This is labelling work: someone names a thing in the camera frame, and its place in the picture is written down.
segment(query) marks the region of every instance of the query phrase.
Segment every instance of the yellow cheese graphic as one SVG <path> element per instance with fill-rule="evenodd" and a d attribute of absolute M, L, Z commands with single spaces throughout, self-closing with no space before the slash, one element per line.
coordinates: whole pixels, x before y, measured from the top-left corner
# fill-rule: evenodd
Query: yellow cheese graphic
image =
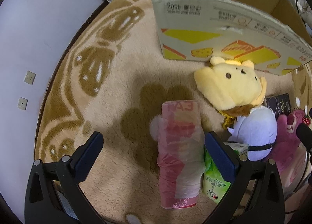
<path fill-rule="evenodd" d="M 166 59 L 178 59 L 178 60 L 186 60 L 186 56 L 182 53 L 176 51 L 175 49 L 170 48 L 163 44 L 163 56 Z"/>
<path fill-rule="evenodd" d="M 280 66 L 280 62 L 277 62 L 277 63 L 273 63 L 273 64 L 268 64 L 266 66 L 266 68 L 268 68 L 268 69 L 275 69 L 275 68 L 277 68 L 279 66 Z"/>
<path fill-rule="evenodd" d="M 235 60 L 241 62 L 251 60 L 255 65 L 265 63 L 277 58 L 280 58 L 280 54 L 277 51 L 264 45 L 234 57 Z"/>
<path fill-rule="evenodd" d="M 170 36 L 181 41 L 185 41 L 191 44 L 196 44 L 201 41 L 209 40 L 214 37 L 221 36 L 218 33 L 204 32 L 204 31 L 195 31 L 195 30 L 161 30 L 166 36 Z"/>
<path fill-rule="evenodd" d="M 301 66 L 301 63 L 292 57 L 288 57 L 287 65 L 289 65 L 289 66 Z"/>
<path fill-rule="evenodd" d="M 294 69 L 283 69 L 283 70 L 282 70 L 282 75 L 288 74 L 288 73 L 290 73 L 291 71 L 294 71 Z"/>
<path fill-rule="evenodd" d="M 250 51 L 254 49 L 255 47 L 249 43 L 246 43 L 241 40 L 236 40 L 233 43 L 230 43 L 226 47 L 224 47 L 221 52 L 230 55 L 230 56 L 237 56 L 239 54 L 242 54 L 244 52 Z"/>
<path fill-rule="evenodd" d="M 191 50 L 192 56 L 196 58 L 207 58 L 212 53 L 212 47 Z"/>

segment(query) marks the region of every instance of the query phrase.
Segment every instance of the beige rug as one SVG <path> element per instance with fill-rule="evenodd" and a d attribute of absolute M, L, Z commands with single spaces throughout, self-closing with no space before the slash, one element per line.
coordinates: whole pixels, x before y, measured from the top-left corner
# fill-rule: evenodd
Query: beige rug
<path fill-rule="evenodd" d="M 105 219 L 129 224 L 202 223 L 215 207 L 204 195 L 193 208 L 160 207 L 157 143 L 149 133 L 163 102 L 195 99 L 204 130 L 228 137 L 222 115 L 195 87 L 193 73 L 202 66 L 162 57 L 151 0 L 113 1 L 63 60 L 46 100 L 35 157 L 57 161 L 99 131 L 104 149 L 80 186 Z M 312 105 L 307 98 L 309 68 L 293 73 L 296 94 L 291 74 L 258 75 L 266 77 L 268 95 L 288 92 L 293 107 L 297 96 L 297 104 L 304 108 Z"/>

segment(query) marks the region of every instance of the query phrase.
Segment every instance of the dark box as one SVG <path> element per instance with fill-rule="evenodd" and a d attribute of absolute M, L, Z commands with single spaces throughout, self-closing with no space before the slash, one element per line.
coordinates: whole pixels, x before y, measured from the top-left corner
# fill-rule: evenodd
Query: dark box
<path fill-rule="evenodd" d="M 281 114 L 288 116 L 291 113 L 291 102 L 289 100 L 289 94 L 267 97 L 264 100 L 264 104 L 266 107 L 271 109 L 273 113 L 275 113 L 276 119 Z"/>

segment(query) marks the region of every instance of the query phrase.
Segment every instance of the pink wrapped bottle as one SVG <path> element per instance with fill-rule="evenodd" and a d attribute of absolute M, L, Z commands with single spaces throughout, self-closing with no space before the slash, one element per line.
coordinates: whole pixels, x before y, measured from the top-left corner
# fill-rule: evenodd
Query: pink wrapped bottle
<path fill-rule="evenodd" d="M 196 205 L 205 171 L 204 139 L 199 106 L 195 101 L 163 103 L 157 158 L 163 208 L 180 209 Z"/>

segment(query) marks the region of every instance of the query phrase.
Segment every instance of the wall socket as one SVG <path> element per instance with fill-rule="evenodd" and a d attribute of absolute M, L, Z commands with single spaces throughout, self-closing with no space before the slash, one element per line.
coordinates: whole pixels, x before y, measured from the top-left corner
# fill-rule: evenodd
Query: wall socket
<path fill-rule="evenodd" d="M 25 76 L 24 82 L 32 85 L 34 83 L 34 79 L 35 79 L 36 74 L 31 72 L 31 71 L 27 71 L 27 74 Z"/>
<path fill-rule="evenodd" d="M 27 99 L 20 97 L 18 99 L 18 108 L 22 109 L 22 110 L 25 110 L 26 106 L 27 106 L 27 102 L 28 102 Z"/>

